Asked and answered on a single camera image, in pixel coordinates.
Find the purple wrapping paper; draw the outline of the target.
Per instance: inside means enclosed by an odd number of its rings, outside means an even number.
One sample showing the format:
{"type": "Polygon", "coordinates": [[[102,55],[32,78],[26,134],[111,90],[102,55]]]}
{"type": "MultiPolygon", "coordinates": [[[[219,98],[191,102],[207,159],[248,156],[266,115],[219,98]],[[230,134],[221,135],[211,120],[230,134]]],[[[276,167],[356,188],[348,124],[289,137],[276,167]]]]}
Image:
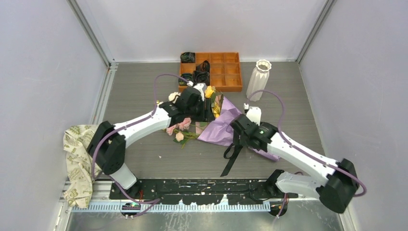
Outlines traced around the purple wrapping paper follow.
{"type": "Polygon", "coordinates": [[[221,146],[231,145],[233,141],[233,129],[230,123],[241,114],[241,111],[224,97],[220,116],[203,129],[198,140],[221,146]]]}

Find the white ribbed ceramic vase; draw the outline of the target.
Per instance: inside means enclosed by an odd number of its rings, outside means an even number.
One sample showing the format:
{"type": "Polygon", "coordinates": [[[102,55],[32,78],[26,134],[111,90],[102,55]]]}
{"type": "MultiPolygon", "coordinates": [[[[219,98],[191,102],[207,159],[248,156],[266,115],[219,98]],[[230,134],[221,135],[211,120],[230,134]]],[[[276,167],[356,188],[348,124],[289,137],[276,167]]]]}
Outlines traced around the white ribbed ceramic vase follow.
{"type": "Polygon", "coordinates": [[[254,102],[260,100],[263,93],[255,91],[265,89],[271,68],[272,64],[268,60],[261,59],[256,62],[246,92],[247,99],[254,102]]]}

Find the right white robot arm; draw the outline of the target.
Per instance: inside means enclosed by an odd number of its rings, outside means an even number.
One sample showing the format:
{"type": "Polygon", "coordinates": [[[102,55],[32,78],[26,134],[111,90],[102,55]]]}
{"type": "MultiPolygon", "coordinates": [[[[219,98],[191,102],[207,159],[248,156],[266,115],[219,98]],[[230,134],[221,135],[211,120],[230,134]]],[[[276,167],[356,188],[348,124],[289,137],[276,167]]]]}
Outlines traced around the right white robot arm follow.
{"type": "Polygon", "coordinates": [[[348,159],[336,161],[319,155],[280,134],[274,125],[251,121],[241,114],[231,127],[247,147],[275,154],[306,173],[305,176],[275,170],[268,178],[267,191],[278,198],[295,193],[319,199],[329,210],[343,213],[360,187],[354,164],[348,159]]]}

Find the pink and white flower bunch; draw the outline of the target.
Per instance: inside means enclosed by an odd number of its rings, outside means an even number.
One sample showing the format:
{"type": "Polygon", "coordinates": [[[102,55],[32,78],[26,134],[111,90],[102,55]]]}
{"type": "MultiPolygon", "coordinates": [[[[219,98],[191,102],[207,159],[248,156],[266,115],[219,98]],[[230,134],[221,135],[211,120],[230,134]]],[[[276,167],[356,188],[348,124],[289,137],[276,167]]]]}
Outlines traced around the pink and white flower bunch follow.
{"type": "Polygon", "coordinates": [[[191,118],[187,117],[182,122],[165,128],[163,131],[169,136],[174,135],[173,142],[180,144],[183,149],[189,140],[196,140],[200,136],[199,133],[190,131],[190,127],[196,127],[196,125],[193,124],[191,118]]]}

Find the black ribbon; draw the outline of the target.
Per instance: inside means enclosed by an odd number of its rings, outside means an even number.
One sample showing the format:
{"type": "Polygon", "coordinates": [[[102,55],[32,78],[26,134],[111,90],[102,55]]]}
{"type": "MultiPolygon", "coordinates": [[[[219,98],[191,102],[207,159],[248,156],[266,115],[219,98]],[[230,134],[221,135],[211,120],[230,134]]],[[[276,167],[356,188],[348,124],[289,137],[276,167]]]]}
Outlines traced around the black ribbon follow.
{"type": "Polygon", "coordinates": [[[243,148],[243,145],[241,144],[241,141],[240,141],[240,135],[238,132],[235,131],[233,133],[232,144],[228,146],[228,148],[225,150],[223,154],[223,158],[228,159],[229,161],[226,164],[225,168],[223,169],[220,175],[221,177],[227,176],[229,174],[242,148],[243,148]],[[230,152],[231,149],[233,150],[233,153],[231,156],[228,156],[228,153],[230,152]]]}

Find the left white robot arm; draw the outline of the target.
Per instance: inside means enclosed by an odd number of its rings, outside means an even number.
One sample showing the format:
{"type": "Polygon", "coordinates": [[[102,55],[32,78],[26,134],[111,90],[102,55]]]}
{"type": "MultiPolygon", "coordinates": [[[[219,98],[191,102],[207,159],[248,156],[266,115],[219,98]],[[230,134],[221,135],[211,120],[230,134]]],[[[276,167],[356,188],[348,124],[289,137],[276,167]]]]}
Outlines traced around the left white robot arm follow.
{"type": "Polygon", "coordinates": [[[121,192],[127,198],[136,198],[140,194],[140,185],[125,164],[126,149],[139,139],[178,125],[186,118],[198,122],[214,120],[211,100],[205,97],[206,88],[204,83],[187,87],[180,95],[155,106],[145,115],[122,123],[104,121],[99,124],[87,148],[92,157],[91,166],[99,166],[105,175],[122,187],[121,192]]]}

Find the yellow flower stem bunch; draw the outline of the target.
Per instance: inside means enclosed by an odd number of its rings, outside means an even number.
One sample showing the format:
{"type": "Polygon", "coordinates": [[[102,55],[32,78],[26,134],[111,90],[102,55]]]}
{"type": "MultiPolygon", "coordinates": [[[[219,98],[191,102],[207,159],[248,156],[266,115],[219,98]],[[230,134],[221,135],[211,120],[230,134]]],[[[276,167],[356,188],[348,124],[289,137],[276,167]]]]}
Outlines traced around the yellow flower stem bunch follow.
{"type": "Polygon", "coordinates": [[[214,86],[208,86],[204,91],[204,96],[210,100],[211,111],[214,117],[218,118],[221,114],[224,94],[218,91],[214,86]]]}

